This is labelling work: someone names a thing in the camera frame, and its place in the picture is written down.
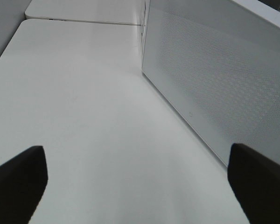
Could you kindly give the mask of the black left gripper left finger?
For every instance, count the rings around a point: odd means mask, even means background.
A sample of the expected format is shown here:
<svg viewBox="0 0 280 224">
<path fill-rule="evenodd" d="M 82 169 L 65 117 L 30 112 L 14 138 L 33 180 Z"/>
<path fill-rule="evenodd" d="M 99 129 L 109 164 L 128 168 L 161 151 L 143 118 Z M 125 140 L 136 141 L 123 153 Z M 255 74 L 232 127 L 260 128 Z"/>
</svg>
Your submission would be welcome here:
<svg viewBox="0 0 280 224">
<path fill-rule="evenodd" d="M 0 224 L 29 223 L 47 183 L 42 146 L 32 146 L 0 165 Z"/>
</svg>

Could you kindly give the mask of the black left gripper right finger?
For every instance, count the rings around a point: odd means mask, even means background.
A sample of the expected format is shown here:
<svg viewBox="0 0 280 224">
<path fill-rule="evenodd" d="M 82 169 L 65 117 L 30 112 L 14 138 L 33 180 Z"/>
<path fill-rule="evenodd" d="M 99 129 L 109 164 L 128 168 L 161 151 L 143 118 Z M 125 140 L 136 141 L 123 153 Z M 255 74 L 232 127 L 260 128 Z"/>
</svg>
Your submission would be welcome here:
<svg viewBox="0 0 280 224">
<path fill-rule="evenodd" d="M 228 182 L 251 224 L 280 224 L 280 165 L 254 149 L 234 143 Z"/>
</svg>

